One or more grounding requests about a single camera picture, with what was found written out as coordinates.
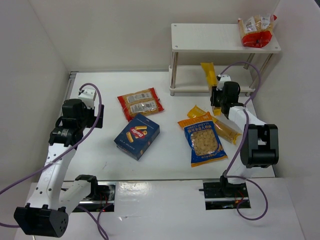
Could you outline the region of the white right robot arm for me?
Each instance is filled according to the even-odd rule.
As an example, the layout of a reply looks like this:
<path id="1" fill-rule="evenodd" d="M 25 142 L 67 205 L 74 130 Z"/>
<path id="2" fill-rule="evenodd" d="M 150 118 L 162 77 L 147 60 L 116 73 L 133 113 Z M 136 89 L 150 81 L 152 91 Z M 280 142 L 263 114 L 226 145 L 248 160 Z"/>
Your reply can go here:
<path id="1" fill-rule="evenodd" d="M 250 179 L 254 169 L 266 169 L 279 162 L 278 127 L 267 124 L 239 102 L 240 85 L 220 80 L 211 91 L 211 105 L 243 131 L 240 145 L 220 177 L 221 190 L 230 195 Z"/>

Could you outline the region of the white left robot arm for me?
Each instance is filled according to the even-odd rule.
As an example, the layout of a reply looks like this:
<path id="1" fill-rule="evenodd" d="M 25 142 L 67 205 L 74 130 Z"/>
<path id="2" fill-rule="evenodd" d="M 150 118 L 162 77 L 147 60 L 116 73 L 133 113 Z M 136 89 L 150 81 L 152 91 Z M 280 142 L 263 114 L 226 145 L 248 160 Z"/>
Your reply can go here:
<path id="1" fill-rule="evenodd" d="M 99 195 L 96 176 L 79 175 L 71 187 L 62 191 L 69 164 L 80 143 L 84 130 L 103 126 L 104 105 L 95 109 L 81 99 L 68 99 L 62 105 L 62 115 L 50 133 L 44 169 L 34 192 L 25 206 L 17 207 L 14 219 L 26 235 L 60 238 L 66 232 L 69 215 L 84 198 Z"/>

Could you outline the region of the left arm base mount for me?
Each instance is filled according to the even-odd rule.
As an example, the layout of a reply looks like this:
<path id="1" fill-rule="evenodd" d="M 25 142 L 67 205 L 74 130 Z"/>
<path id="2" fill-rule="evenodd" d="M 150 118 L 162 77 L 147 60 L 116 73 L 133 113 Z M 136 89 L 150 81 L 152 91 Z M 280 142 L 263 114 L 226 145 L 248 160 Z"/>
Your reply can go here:
<path id="1" fill-rule="evenodd" d="M 96 178 L 78 178 L 73 183 L 64 183 L 59 197 L 59 207 L 67 214 L 80 212 L 82 207 L 89 212 L 114 210 L 116 183 L 99 181 Z"/>

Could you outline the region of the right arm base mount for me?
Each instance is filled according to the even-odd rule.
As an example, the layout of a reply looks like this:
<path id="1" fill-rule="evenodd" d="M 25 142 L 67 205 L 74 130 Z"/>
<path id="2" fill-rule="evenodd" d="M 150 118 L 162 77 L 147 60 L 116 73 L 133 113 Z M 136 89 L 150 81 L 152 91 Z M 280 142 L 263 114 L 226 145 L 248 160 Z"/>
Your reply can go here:
<path id="1" fill-rule="evenodd" d="M 228 190 L 223 190 L 220 182 L 204 182 L 198 190 L 204 195 L 206 210 L 250 209 L 251 204 L 245 183 L 237 184 Z"/>

